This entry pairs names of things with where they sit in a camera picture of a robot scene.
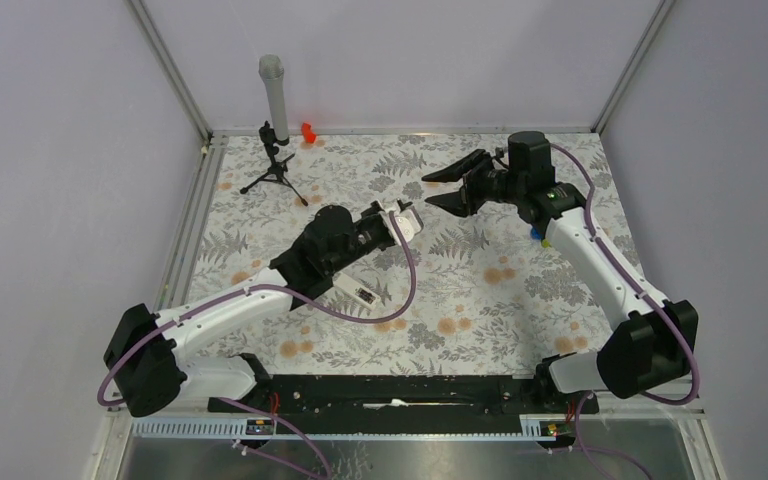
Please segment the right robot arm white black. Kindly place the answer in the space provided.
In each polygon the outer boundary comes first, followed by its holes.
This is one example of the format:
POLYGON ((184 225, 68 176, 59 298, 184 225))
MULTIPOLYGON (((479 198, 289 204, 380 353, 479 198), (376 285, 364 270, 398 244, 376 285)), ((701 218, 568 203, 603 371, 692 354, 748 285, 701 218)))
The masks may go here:
POLYGON ((515 206, 519 218, 571 264, 605 314, 612 334, 599 350, 556 355, 536 367, 533 396, 539 407, 557 412, 573 394, 597 391, 673 406, 691 403, 700 389, 693 353, 696 309, 687 300, 670 300, 633 268, 593 215, 592 178, 582 175, 587 192, 558 181, 555 153, 583 166, 542 132, 513 133, 504 149, 477 149, 424 175, 425 182, 460 185, 426 201, 461 218, 488 202, 515 206))

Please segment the white remote control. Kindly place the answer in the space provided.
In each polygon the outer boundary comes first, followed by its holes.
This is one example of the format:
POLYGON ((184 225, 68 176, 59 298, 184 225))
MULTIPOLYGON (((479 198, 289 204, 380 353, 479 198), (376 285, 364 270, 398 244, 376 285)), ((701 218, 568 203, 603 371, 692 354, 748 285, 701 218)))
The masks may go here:
POLYGON ((362 308, 374 310, 380 303, 380 297, 375 292, 345 273, 334 277, 333 286, 362 308))

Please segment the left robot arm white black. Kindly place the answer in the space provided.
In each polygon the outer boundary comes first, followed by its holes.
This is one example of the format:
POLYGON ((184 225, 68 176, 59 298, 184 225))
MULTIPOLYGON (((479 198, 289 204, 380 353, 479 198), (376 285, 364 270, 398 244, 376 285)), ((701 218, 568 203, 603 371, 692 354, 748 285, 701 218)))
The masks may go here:
POLYGON ((352 263, 409 243, 423 229, 411 203, 374 202, 353 219, 340 205, 321 208, 290 248, 236 286, 197 302, 152 312, 144 304, 123 314, 103 355, 108 372, 97 391, 104 407, 123 405, 135 418, 176 401, 235 400, 256 411, 269 401, 268 375, 251 355, 201 357, 207 345, 304 304, 333 317, 317 299, 352 263))

